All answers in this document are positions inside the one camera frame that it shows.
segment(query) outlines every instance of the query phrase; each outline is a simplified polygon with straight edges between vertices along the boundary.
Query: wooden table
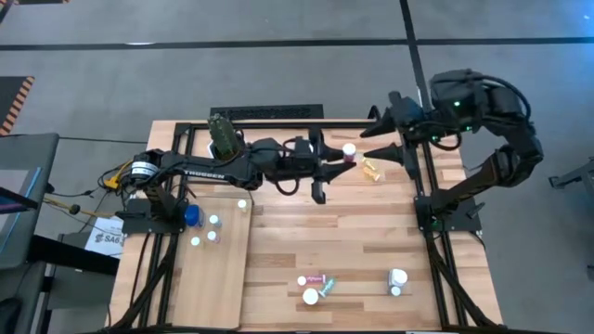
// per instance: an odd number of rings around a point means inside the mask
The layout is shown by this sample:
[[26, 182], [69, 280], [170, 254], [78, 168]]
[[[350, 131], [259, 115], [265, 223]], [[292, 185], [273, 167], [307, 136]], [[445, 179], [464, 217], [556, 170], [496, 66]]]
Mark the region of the wooden table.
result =
[[[148, 148], [171, 149], [175, 123], [155, 121]], [[248, 141], [274, 137], [283, 142], [296, 135], [307, 136], [306, 129], [244, 132]], [[399, 143], [396, 133], [363, 140], [358, 136], [360, 132], [326, 129], [324, 135], [331, 147], [341, 148], [343, 144], [354, 143], [360, 152], [384, 147], [394, 141]], [[206, 147], [209, 142], [207, 130], [197, 131], [192, 154], [208, 156]], [[453, 186], [465, 178], [458, 151], [432, 148], [432, 153], [440, 187]], [[307, 180], [292, 197], [282, 196], [268, 183], [252, 192], [254, 207], [239, 330], [440, 328], [428, 256], [412, 204], [412, 198], [417, 195], [414, 183], [400, 165], [389, 161], [374, 163], [383, 173], [380, 182], [368, 180], [362, 167], [357, 166], [330, 186], [325, 185], [326, 205], [313, 202]], [[425, 189], [430, 189], [422, 154], [420, 165]], [[292, 183], [283, 186], [290, 189]], [[248, 198], [246, 191], [231, 186], [201, 185], [192, 187], [192, 190], [199, 197]], [[178, 252], [189, 243], [185, 235], [180, 237]], [[466, 232], [450, 233], [450, 237], [460, 283], [485, 314], [500, 323], [483, 247]], [[114, 321], [128, 306], [143, 240], [143, 236], [132, 236], [125, 241], [110, 305]], [[163, 244], [161, 255], [167, 241]], [[145, 284], [150, 252], [149, 246], [137, 291]], [[180, 261], [175, 264], [168, 322], [173, 322], [176, 310], [187, 303], [187, 291], [178, 288], [179, 277], [186, 268]], [[408, 272], [409, 282], [398, 298], [387, 293], [386, 279], [390, 268]], [[301, 299], [303, 288], [297, 285], [296, 279], [314, 274], [335, 277], [337, 283], [326, 300], [307, 307]], [[445, 281], [444, 286], [450, 322], [456, 324], [451, 292]], [[153, 294], [150, 324], [156, 321], [160, 296], [161, 287], [158, 286]]]

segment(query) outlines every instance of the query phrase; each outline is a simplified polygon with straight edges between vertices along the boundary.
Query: blue object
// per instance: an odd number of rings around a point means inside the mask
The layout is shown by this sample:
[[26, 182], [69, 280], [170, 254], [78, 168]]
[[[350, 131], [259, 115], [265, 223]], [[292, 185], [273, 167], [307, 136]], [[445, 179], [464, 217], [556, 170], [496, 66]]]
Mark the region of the blue object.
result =
[[184, 213], [186, 225], [190, 227], [202, 227], [202, 220], [200, 219], [200, 208], [196, 204], [188, 205], [186, 213]]

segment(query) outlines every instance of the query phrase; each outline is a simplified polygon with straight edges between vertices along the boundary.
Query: white lid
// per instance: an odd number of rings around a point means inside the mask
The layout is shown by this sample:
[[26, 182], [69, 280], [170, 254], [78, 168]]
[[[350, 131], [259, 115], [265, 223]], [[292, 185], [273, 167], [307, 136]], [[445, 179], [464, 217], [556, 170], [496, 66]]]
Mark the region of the white lid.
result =
[[394, 283], [405, 284], [408, 281], [408, 275], [402, 269], [392, 269], [392, 281]]
[[342, 147], [342, 153], [346, 154], [346, 155], [353, 155], [356, 153], [356, 147], [354, 144], [344, 144], [344, 146]]
[[211, 231], [209, 232], [206, 237], [210, 240], [210, 241], [215, 241], [216, 240], [216, 232]]
[[390, 289], [390, 293], [392, 293], [392, 295], [395, 296], [395, 297], [400, 296], [400, 292], [401, 292], [401, 290], [398, 287], [392, 287]]
[[317, 295], [316, 289], [309, 288], [303, 292], [303, 301], [308, 305], [314, 305], [318, 299], [319, 296]]

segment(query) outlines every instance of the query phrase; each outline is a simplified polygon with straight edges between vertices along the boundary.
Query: paper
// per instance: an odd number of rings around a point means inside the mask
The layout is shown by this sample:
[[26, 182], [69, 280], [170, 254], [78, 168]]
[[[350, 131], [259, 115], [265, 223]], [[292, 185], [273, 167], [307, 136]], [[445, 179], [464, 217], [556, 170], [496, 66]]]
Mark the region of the paper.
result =
[[123, 252], [123, 221], [118, 217], [97, 218], [84, 249], [119, 259]]

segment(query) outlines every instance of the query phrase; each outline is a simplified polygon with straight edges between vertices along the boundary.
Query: gray floor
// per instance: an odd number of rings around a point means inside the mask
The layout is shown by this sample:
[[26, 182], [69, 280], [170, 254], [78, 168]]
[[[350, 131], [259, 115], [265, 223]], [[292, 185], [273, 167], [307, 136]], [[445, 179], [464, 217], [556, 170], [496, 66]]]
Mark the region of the gray floor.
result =
[[[594, 36], [588, 0], [409, 3], [418, 38]], [[14, 6], [0, 26], [0, 44], [405, 36], [395, 0], [72, 0]], [[524, 184], [480, 196], [497, 298], [510, 327], [591, 332], [592, 199], [580, 185], [553, 190], [547, 177], [594, 155], [594, 45], [422, 46], [420, 56], [426, 79], [473, 68], [530, 99], [545, 161]], [[417, 96], [405, 46], [0, 52], [0, 64], [0, 75], [36, 79], [15, 133], [145, 141], [153, 120], [203, 119], [210, 107], [323, 103], [327, 117], [351, 118], [385, 106], [390, 90]], [[500, 145], [484, 132], [464, 139], [467, 166]], [[142, 147], [63, 140], [51, 180], [62, 192], [84, 191]], [[79, 202], [95, 208], [99, 199]], [[117, 208], [117, 199], [106, 199], [100, 210]], [[80, 227], [44, 209], [38, 233]], [[96, 329], [104, 315], [104, 307], [61, 313], [51, 329]]]

